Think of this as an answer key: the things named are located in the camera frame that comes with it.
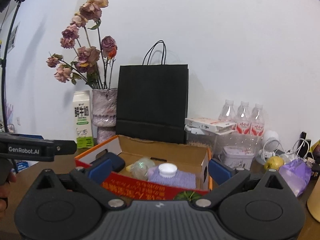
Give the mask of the person's left hand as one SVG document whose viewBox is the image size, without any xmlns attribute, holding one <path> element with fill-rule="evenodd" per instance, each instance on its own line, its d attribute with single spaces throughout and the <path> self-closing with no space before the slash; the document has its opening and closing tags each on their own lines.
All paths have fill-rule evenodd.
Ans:
<svg viewBox="0 0 320 240">
<path fill-rule="evenodd" d="M 1 219 L 4 218 L 8 207 L 10 183 L 16 182 L 16 176 L 12 172 L 13 165 L 8 159 L 1 158 Z"/>
</svg>

